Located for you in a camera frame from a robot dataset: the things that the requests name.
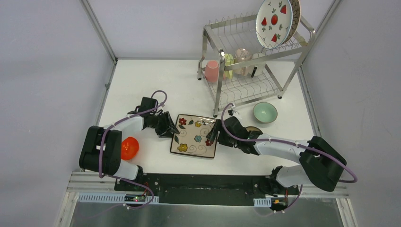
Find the square floral plate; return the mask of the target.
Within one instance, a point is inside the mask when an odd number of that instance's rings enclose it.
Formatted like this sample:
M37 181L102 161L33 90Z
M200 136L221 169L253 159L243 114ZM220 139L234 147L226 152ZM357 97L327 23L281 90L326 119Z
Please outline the square floral plate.
M176 127L170 153L190 157L213 159L216 153L216 143L207 138L216 123L215 118L180 114L177 116Z

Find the mint green bowl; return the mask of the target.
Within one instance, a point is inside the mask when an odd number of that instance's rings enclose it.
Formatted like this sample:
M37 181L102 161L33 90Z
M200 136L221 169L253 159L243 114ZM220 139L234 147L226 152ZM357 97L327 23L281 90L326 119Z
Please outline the mint green bowl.
M271 103L259 102L253 108L253 115L261 123L271 123L277 119L278 111Z

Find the pink cup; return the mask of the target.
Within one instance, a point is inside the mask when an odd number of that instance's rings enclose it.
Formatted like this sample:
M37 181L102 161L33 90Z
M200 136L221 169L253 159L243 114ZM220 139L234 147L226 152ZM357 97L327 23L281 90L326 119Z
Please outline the pink cup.
M210 83L216 83L219 76L219 62L210 60L205 67L205 78Z

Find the white ribbed mug black handle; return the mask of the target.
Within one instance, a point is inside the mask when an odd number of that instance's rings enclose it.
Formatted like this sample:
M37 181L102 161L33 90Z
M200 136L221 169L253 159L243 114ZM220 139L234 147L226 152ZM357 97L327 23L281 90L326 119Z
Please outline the white ribbed mug black handle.
M256 65L252 65L249 67L249 73L251 74L251 77L256 77L259 76L263 73L265 69L265 64L266 62L260 62Z

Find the pale yellow mug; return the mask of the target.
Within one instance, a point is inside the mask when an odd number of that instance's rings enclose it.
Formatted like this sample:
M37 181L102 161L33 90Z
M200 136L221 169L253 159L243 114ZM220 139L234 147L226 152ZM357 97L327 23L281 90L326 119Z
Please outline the pale yellow mug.
M232 54L226 53L225 54L225 67L228 67L232 64L234 64L234 58L232 56ZM228 70L228 71L224 71L223 73L223 79L226 80L231 80L233 78L233 71L232 70Z

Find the watermelon pattern round plate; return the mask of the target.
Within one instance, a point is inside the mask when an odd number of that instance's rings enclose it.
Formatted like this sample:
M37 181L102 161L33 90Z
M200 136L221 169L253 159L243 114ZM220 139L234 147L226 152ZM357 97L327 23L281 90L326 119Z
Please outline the watermelon pattern round plate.
M256 17L255 30L259 43L266 49L282 45L289 36L293 10L288 0L265 0Z

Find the brown rim petal pattern plate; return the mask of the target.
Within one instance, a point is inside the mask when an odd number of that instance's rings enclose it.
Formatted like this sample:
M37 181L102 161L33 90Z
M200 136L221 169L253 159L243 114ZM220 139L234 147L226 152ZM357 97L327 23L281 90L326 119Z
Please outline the brown rim petal pattern plate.
M284 43L288 42L295 34L295 32L298 28L299 20L300 20L300 16L301 16L301 8L300 8L299 0L290 0L290 4L292 7L293 19L292 19L292 23L291 23L290 32L289 32L288 36L286 37Z

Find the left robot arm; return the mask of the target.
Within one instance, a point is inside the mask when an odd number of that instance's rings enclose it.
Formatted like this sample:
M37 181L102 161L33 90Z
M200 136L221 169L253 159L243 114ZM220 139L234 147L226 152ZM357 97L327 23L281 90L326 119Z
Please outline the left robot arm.
M122 159L122 142L145 128L152 128L160 138L172 138L179 131L169 112L156 111L158 101L143 97L134 111L115 124L89 127L78 161L85 170L125 178L132 191L144 186L142 167Z

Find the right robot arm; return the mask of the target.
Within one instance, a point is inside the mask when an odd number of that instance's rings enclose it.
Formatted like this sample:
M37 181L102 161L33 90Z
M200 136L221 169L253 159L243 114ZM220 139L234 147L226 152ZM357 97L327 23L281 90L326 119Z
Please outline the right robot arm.
M340 182L346 160L323 138L286 140L273 137L260 130L247 130L238 118L217 120L207 139L227 147L238 148L246 154L274 156L295 162L295 166L278 166L269 178L269 189L282 193L294 185L313 184L332 192Z

